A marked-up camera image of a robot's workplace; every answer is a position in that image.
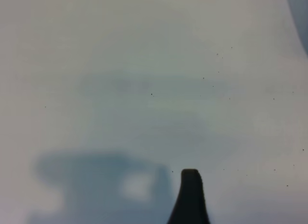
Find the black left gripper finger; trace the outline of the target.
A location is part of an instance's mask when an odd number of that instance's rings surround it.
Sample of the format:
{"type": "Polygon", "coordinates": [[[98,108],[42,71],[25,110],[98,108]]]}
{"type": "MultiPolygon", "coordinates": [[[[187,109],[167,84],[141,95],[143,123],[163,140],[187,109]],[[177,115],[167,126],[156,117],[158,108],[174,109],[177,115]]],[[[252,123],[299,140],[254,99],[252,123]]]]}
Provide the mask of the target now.
{"type": "Polygon", "coordinates": [[[197,169],[183,169],[177,200],[168,224],[210,224],[204,187],[197,169]]]}

